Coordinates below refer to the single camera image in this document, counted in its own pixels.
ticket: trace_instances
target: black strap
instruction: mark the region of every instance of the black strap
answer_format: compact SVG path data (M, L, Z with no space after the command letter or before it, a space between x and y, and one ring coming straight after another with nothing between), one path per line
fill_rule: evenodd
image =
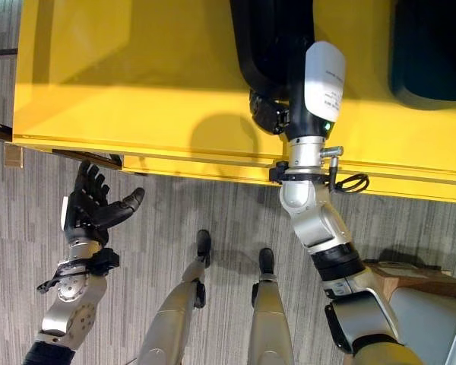
M74 351L64 346L36 341L33 343L22 365L69 365Z
M378 344L380 342L399 344L395 340L395 338L390 337L389 335L375 334L375 335L363 336L363 337L357 338L355 341L353 341L353 354L356 355L356 353L358 351L360 351L365 346L368 346L369 344Z

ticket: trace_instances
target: black cable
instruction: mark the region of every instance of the black cable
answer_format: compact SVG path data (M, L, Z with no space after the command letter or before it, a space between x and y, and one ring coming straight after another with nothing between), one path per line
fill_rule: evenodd
M125 365L129 365L130 363L133 363L135 360L137 360L136 357L134 357L133 359L131 359L129 362L127 362Z
M344 184L352 183L353 181L355 182L353 185L344 186ZM350 176L345 180L337 182L334 186L334 191L341 192L344 194L356 194L368 188L369 185L370 178L368 177L368 175L365 173L357 173L356 175Z

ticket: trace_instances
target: yellow tabletop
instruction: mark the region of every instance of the yellow tabletop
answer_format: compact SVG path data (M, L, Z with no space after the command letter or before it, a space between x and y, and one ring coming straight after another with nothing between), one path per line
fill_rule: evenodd
M329 139L369 192L456 202L456 107L388 89L391 1L315 0L317 40L347 58ZM251 120L228 0L24 3L14 143L114 152L125 171L269 183L284 143Z

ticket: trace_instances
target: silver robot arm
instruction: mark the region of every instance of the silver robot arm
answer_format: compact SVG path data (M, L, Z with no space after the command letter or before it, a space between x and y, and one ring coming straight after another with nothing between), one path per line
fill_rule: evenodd
M343 148L325 148L323 137L292 140L290 160L281 181L280 203L311 255L326 295L333 300L326 315L334 340L338 347L353 353L355 341L358 346L361 338L377 335L374 339L398 342L399 335L395 314L331 205L322 167L330 158L331 167L336 169L342 153Z
M44 294L56 287L56 299L44 316L24 365L71 363L94 324L97 305L106 292L105 277L120 264L119 256L105 247L108 228L137 211L144 190L137 188L122 201L108 204L109 187L98 172L89 161L81 163L74 191L63 201L61 222L68 257L58 264L54 277L37 288Z

